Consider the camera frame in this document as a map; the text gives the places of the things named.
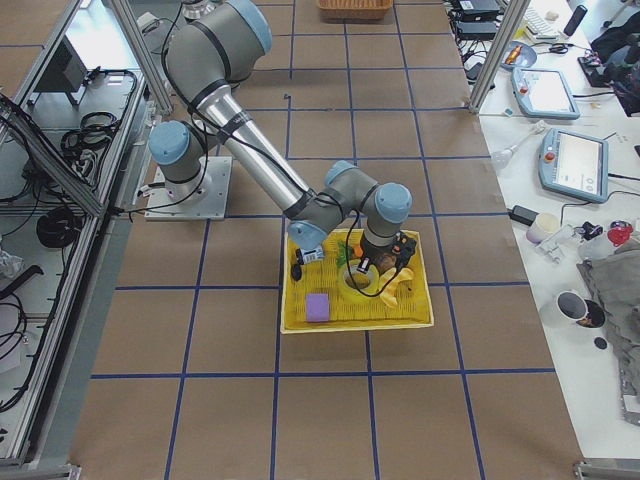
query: white mounting plate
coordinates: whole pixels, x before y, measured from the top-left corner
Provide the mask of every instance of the white mounting plate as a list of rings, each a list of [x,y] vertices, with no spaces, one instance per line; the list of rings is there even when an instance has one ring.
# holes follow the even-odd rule
[[[150,221],[185,221],[185,220],[224,220],[227,209],[227,195],[229,193],[229,180],[231,179],[231,157],[209,157],[207,172],[211,176],[211,188],[195,203],[179,203],[171,207],[158,208],[146,211],[144,216]],[[204,165],[205,158],[200,158]],[[164,182],[164,175],[160,168],[156,170],[154,182]],[[147,208],[157,208],[161,205],[174,203],[164,188],[151,190]]]

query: orange wicker basket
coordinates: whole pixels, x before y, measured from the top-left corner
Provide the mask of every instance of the orange wicker basket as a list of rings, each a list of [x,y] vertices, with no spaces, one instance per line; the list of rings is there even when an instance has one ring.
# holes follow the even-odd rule
[[[381,20],[387,14],[393,0],[316,0],[326,18],[357,18]]]

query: purple cube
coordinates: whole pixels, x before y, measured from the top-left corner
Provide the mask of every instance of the purple cube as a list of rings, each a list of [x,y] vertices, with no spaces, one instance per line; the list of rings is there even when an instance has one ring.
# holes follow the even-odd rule
[[[307,322],[329,321],[329,295],[326,293],[307,294]]]

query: gray fabric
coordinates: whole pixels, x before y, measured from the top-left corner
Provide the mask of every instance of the gray fabric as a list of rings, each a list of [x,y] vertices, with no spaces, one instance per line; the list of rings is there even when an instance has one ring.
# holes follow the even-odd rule
[[[621,393],[640,394],[640,243],[630,240],[614,255],[578,264],[593,300],[606,314],[604,330],[620,365]],[[624,409],[640,424],[640,414]]]

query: blue-framed tablet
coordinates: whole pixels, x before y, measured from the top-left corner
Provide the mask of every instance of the blue-framed tablet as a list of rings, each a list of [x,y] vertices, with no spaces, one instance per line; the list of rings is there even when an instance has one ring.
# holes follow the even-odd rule
[[[511,83],[518,106],[528,117],[575,120],[580,117],[569,85],[562,72],[516,67]]]
[[[544,137],[538,160],[543,188],[603,203],[609,182],[606,140],[553,128]]]

